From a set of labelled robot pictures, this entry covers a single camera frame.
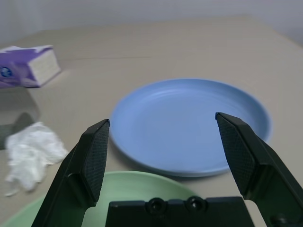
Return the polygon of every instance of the table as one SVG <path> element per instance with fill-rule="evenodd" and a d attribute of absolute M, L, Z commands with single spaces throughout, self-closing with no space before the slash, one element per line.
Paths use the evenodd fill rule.
<path fill-rule="evenodd" d="M 43 31 L 14 45 L 53 44 L 63 72 L 42 88 L 30 89 L 41 121 L 71 150 L 88 126 L 108 118 L 133 89 L 163 79 L 204 78 L 230 83 L 258 98 L 273 119 L 270 145 L 303 185 L 303 51 L 250 17 L 194 19 L 121 26 Z M 47 169 L 33 193 L 6 198 L 9 172 L 0 151 L 0 223 L 45 194 L 59 165 Z M 106 171 L 141 170 L 123 160 L 110 143 Z M 202 197 L 239 195 L 231 173 L 178 179 Z M 256 226 L 265 226 L 247 202 Z"/>

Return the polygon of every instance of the white tissue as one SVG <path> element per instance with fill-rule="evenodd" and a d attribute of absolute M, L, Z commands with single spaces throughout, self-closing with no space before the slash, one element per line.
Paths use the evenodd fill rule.
<path fill-rule="evenodd" d="M 11 135 L 6 140 L 11 171 L 6 177 L 10 190 L 6 196 L 18 192 L 19 183 L 26 191 L 42 182 L 47 165 L 62 161 L 67 150 L 58 136 L 42 122 L 37 122 Z"/>

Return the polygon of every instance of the purple tissue box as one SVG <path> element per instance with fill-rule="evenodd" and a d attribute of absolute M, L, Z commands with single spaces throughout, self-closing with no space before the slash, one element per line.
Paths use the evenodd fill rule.
<path fill-rule="evenodd" d="M 41 87 L 60 71 L 52 46 L 0 50 L 0 88 Z"/>

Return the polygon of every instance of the white wall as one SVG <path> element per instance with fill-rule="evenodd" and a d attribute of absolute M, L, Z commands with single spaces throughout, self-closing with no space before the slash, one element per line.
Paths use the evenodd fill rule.
<path fill-rule="evenodd" d="M 14 1 L 26 34 L 70 26 L 251 14 L 303 44 L 303 0 Z"/>
<path fill-rule="evenodd" d="M 0 0 L 0 43 L 18 39 L 24 34 L 11 0 Z"/>

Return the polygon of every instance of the green plate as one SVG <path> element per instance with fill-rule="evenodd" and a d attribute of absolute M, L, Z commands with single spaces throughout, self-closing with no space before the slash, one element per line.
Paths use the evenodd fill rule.
<path fill-rule="evenodd" d="M 182 184 L 166 177 L 136 172 L 107 172 L 104 175 L 101 195 L 96 207 L 89 208 L 84 216 L 82 227 L 103 227 L 111 201 L 144 200 L 154 197 L 164 200 L 188 199 L 195 195 Z M 27 205 L 1 227 L 31 227 L 44 197 Z"/>

